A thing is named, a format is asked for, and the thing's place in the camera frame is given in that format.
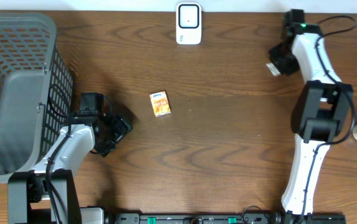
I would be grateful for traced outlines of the white green carton box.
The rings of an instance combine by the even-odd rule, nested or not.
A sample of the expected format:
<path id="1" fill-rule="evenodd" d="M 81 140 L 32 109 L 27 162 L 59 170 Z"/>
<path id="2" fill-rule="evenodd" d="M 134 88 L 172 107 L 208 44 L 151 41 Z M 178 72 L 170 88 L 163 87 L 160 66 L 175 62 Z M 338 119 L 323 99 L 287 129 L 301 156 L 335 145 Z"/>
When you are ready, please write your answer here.
<path id="1" fill-rule="evenodd" d="M 278 68 L 273 63 L 271 63 L 271 62 L 267 63 L 266 66 L 273 76 L 277 77 L 277 76 L 281 75 Z"/>

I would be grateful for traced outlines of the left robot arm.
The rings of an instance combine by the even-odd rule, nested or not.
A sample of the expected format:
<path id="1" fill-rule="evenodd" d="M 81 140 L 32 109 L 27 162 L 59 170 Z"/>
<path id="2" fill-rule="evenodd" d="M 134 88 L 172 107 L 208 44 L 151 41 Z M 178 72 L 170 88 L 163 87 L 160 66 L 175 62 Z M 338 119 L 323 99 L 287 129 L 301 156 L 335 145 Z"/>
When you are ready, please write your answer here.
<path id="1" fill-rule="evenodd" d="M 9 223 L 109 223 L 102 207 L 81 207 L 74 175 L 87 154 L 106 157 L 132 130 L 112 109 L 111 101 L 92 92 L 80 96 L 77 111 L 67 115 L 54 145 L 25 172 L 13 173 L 7 183 Z"/>

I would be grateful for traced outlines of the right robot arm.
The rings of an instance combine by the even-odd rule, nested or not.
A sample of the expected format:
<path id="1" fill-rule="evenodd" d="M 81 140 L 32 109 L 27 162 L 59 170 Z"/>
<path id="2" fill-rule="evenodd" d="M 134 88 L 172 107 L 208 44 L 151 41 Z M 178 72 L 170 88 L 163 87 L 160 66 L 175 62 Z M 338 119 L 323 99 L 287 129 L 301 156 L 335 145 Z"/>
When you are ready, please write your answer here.
<path id="1" fill-rule="evenodd" d="M 275 76 L 302 74 L 303 90 L 292 111 L 290 127 L 295 154 L 281 203 L 283 223 L 317 223 L 313 197 L 323 160 L 330 146 L 348 138 L 341 133 L 348 113 L 355 113 L 353 88 L 342 82 L 331 66 L 324 47 L 326 34 L 319 24 L 305 20 L 301 9 L 283 16 L 282 41 L 269 50 L 268 69 Z"/>

